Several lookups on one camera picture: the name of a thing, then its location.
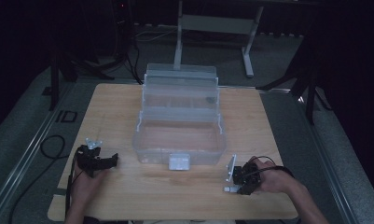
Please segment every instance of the wire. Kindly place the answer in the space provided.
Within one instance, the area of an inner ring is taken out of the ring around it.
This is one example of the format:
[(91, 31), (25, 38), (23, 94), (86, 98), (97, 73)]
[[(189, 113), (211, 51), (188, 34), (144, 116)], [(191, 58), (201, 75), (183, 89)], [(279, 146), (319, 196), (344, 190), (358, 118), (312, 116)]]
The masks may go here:
[(75, 180), (73, 181), (73, 175), (74, 175), (74, 167), (76, 165), (76, 154), (77, 154), (78, 150), (76, 150), (76, 152), (74, 153), (74, 157), (73, 157), (73, 160), (71, 162), (71, 171), (70, 171), (70, 175), (68, 176), (68, 179), (67, 179), (67, 189), (66, 189), (66, 192), (65, 192), (65, 212), (64, 212), (64, 220), (67, 218), (67, 212), (68, 212), (68, 209), (70, 208), (70, 202), (71, 202), (71, 186), (73, 186)]
[[(60, 138), (62, 140), (62, 147), (61, 149), (59, 150), (58, 154), (55, 156), (55, 157), (52, 157), (50, 155), (48, 155), (45, 151), (44, 151), (44, 143), (47, 142), (50, 138)], [(26, 194), (26, 192), (30, 189), (30, 187), (53, 165), (53, 163), (55, 163), (55, 161), (59, 160), (59, 159), (64, 159), (64, 158), (67, 158), (69, 155), (67, 156), (61, 156), (63, 151), (64, 151), (64, 148), (65, 148), (65, 140), (64, 138), (61, 136), (61, 135), (58, 135), (58, 134), (54, 134), (54, 135), (51, 135), (49, 137), (46, 137), (40, 144), (40, 150), (41, 150), (41, 153), (43, 153), (43, 155), (49, 159), (52, 159), (52, 162), (41, 172), (41, 174), (38, 175), (38, 177), (35, 178), (35, 180), (33, 180), (29, 186), (27, 186), (27, 188), (21, 193), (21, 195), (19, 196), (19, 198), (16, 200), (16, 202), (14, 202), (12, 208), (11, 208), (11, 211), (9, 212), (9, 218), (8, 218), (8, 223), (9, 224), (12, 224), (12, 219), (13, 219), (13, 214), (15, 212), (15, 209), (16, 207), (18, 206), (18, 203), (21, 201), (21, 198)]]
[(292, 177), (294, 177), (294, 175), (291, 173), (290, 170), (288, 170), (287, 168), (283, 167), (283, 166), (278, 166), (278, 165), (275, 165), (275, 166), (271, 166), (271, 167), (267, 167), (267, 168), (263, 168), (263, 169), (260, 169), (260, 170), (257, 170), (257, 171), (254, 171), (254, 172), (251, 172), (250, 174), (247, 174), (245, 175), (244, 177), (246, 176), (250, 176), (250, 175), (256, 175), (256, 174), (259, 174), (259, 173), (262, 173), (264, 171), (268, 171), (268, 170), (281, 170), (281, 171), (284, 171), (286, 173), (288, 173), (289, 175), (291, 175)]
[(254, 160), (259, 159), (259, 158), (266, 158), (266, 159), (270, 160), (271, 162), (273, 162), (274, 165), (276, 165), (276, 162), (274, 162), (274, 160), (272, 160), (272, 159), (271, 159), (270, 157), (268, 157), (268, 156), (258, 156), (258, 157), (253, 158), (253, 159), (250, 160), (250, 161), (254, 161)]
[(134, 37), (144, 35), (144, 34), (165, 34), (165, 33), (169, 33), (169, 31), (143, 31), (143, 32), (138, 33)]
[(138, 73), (137, 73), (137, 63), (138, 63), (138, 60), (140, 58), (140, 50), (137, 47), (137, 43), (136, 43), (135, 38), (133, 39), (133, 46), (134, 46), (134, 49), (137, 51), (136, 60), (135, 60), (134, 65), (133, 65), (132, 61), (131, 61), (131, 58), (129, 57), (129, 54), (126, 54), (126, 60), (129, 64), (130, 69), (128, 69), (126, 66), (125, 67), (129, 70), (129, 72), (132, 73), (132, 76), (137, 81), (137, 83), (140, 84), (140, 85), (143, 85), (144, 82), (139, 78)]
[(161, 37), (163, 37), (163, 36), (166, 36), (166, 35), (169, 35), (169, 34), (173, 34), (173, 33), (175, 33), (177, 30), (172, 30), (172, 31), (169, 31), (169, 32), (148, 32), (148, 31), (144, 31), (144, 32), (142, 32), (142, 33), (140, 33), (140, 34), (138, 34), (138, 35), (136, 35), (136, 36), (139, 36), (139, 35), (142, 35), (142, 34), (147, 34), (147, 33), (158, 33), (158, 34), (162, 34), (162, 35), (157, 35), (157, 36), (155, 36), (155, 37), (152, 37), (152, 38), (150, 38), (150, 39), (138, 39), (137, 41), (139, 41), (139, 42), (150, 42), (150, 41), (153, 41), (153, 40), (156, 40), (156, 39), (159, 39), (159, 38), (161, 38)]
[(76, 180), (79, 178), (80, 175), (82, 175), (84, 171), (79, 172), (79, 174), (76, 176), (76, 178), (73, 180), (73, 183), (71, 183), (71, 186), (73, 186), (74, 183), (76, 183)]

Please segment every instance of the wooden table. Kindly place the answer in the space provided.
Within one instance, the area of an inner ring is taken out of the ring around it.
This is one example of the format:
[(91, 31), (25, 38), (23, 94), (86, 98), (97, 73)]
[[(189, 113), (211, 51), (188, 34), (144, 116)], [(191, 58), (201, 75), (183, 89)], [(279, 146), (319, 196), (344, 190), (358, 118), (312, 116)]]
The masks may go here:
[[(288, 219), (298, 214), (282, 193), (251, 196), (224, 192), (227, 168), (233, 154), (236, 165), (252, 156), (269, 156), (281, 165), (259, 93), (254, 89), (221, 88), (220, 106), (225, 121), (227, 150), (217, 165), (191, 166), (189, 171), (170, 171), (167, 164), (144, 164), (132, 149), (132, 137), (141, 108), (141, 86), (97, 86), (72, 153), (85, 145), (85, 138), (103, 140), (101, 157), (118, 153), (113, 168), (87, 215), (104, 220), (165, 219)], [(59, 189), (66, 189), (70, 157)], [(65, 197), (54, 195), (48, 217), (64, 219)]]

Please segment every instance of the black cable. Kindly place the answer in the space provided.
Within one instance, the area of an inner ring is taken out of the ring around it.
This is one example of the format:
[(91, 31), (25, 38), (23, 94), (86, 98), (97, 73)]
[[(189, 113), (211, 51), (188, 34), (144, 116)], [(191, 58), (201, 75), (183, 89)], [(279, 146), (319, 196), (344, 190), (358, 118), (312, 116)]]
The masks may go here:
[(144, 82), (138, 77), (138, 74), (137, 74), (137, 70), (136, 68), (132, 65), (132, 61), (131, 61), (131, 58), (129, 57), (129, 55), (126, 56), (127, 57), (127, 61), (128, 61), (128, 64), (129, 66), (131, 67), (131, 70), (129, 70), (131, 73), (132, 73), (132, 76), (134, 77), (134, 79), (137, 81), (138, 84), (140, 85), (143, 85)]
[(292, 177), (294, 177), (294, 175), (291, 173), (290, 170), (288, 170), (286, 167), (278, 166), (278, 165), (267, 167), (267, 168), (262, 168), (260, 170), (254, 171), (254, 172), (252, 172), (250, 174), (247, 174), (247, 175), (244, 175), (244, 176), (256, 175), (256, 174), (259, 174), (259, 173), (262, 173), (262, 172), (268, 171), (268, 170), (281, 170), (281, 171), (284, 171), (284, 172), (288, 173)]
[(268, 157), (268, 156), (258, 156), (258, 157), (253, 158), (252, 160), (250, 160), (250, 162), (251, 162), (251, 161), (254, 161), (254, 160), (256, 160), (256, 159), (259, 159), (259, 158), (265, 158), (265, 159), (268, 159), (268, 160), (270, 160), (271, 162), (273, 162), (274, 165), (276, 165), (276, 162), (274, 162), (274, 160), (272, 160), (272, 159), (271, 159), (270, 157)]
[(68, 212), (68, 209), (70, 208), (70, 204), (71, 204), (70, 203), (71, 202), (71, 186), (73, 186), (73, 184), (74, 184), (73, 174), (74, 174), (74, 166), (76, 165), (76, 154), (77, 154), (77, 150), (74, 153), (73, 161), (71, 162), (70, 175), (68, 176), (68, 179), (67, 179), (67, 189), (66, 189), (66, 192), (65, 192), (64, 220), (67, 218), (67, 212)]
[[(62, 140), (62, 147), (61, 147), (61, 150), (59, 150), (58, 154), (55, 156), (55, 157), (52, 157), (52, 156), (49, 156), (45, 151), (44, 151), (44, 143), (47, 142), (50, 138), (54, 138), (54, 137), (57, 137), (57, 138), (60, 138)], [(11, 208), (11, 211), (9, 212), (9, 218), (8, 218), (8, 224), (12, 224), (12, 218), (13, 218), (13, 214), (15, 212), (15, 209), (16, 207), (18, 206), (18, 203), (20, 202), (21, 198), (26, 194), (26, 192), (30, 189), (30, 187), (53, 165), (53, 163), (55, 163), (55, 161), (59, 160), (59, 159), (64, 159), (64, 158), (67, 158), (67, 156), (61, 156), (63, 151), (64, 151), (64, 148), (65, 148), (65, 140), (62, 136), (58, 135), (58, 134), (54, 134), (54, 135), (51, 135), (49, 137), (46, 137), (40, 144), (40, 150), (41, 152), (43, 153), (43, 155), (49, 159), (52, 159), (52, 162), (44, 169), (43, 172), (41, 172), (41, 174), (38, 175), (38, 177), (35, 178), (35, 180), (33, 180), (33, 182), (31, 182), (29, 184), (29, 186), (21, 193), (21, 195), (19, 196), (19, 198), (16, 200), (16, 202), (13, 204), (12, 208)]]
[(134, 69), (132, 69), (132, 74), (133, 74), (134, 78), (136, 79), (136, 81), (137, 81), (140, 85), (143, 85), (144, 82), (139, 78), (138, 73), (137, 73), (137, 64), (138, 64), (138, 60), (139, 60), (139, 58), (140, 58), (140, 50), (139, 50), (139, 48), (137, 47), (137, 40), (136, 40), (135, 35), (134, 35), (133, 38), (132, 38), (132, 44), (133, 44), (133, 46), (134, 46), (134, 49), (137, 51), (137, 57), (136, 57), (136, 60), (134, 61)]

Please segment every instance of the dark background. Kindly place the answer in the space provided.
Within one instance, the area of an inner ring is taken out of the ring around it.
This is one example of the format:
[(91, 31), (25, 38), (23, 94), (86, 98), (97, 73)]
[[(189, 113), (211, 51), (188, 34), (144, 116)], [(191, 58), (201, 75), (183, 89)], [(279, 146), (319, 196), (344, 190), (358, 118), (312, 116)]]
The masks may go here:
[[(95, 56), (81, 13), (83, 0), (48, 0), (32, 8), (29, 4), (34, 2), (0, 1), (0, 124), (31, 81), (49, 66), (50, 45), (42, 37), (42, 24), (58, 47), (82, 59)], [(254, 18), (251, 12), (256, 9), (246, 1), (234, 1), (233, 6), (229, 1), (186, 2), (184, 11), (193, 14)], [(176, 25), (178, 1), (133, 3), (134, 21), (140, 25)], [(319, 86), (374, 187), (374, 1), (318, 3), (326, 6), (267, 3), (258, 31), (275, 36), (304, 35), (304, 41), (309, 41), (305, 52), (317, 56)], [(33, 13), (36, 11), (42, 12), (42, 17)], [(297, 54), (294, 59), (303, 66), (301, 58), (305, 56)]]

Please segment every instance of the forearm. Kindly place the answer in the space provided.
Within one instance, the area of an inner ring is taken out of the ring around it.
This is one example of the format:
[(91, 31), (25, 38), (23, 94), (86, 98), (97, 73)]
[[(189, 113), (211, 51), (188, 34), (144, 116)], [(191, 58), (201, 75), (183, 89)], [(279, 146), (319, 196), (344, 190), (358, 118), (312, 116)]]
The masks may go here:
[(83, 204), (72, 203), (64, 224), (82, 224), (85, 216), (85, 206)]
[(296, 207), (302, 223), (328, 223), (305, 186), (296, 181), (287, 190), (287, 194)]

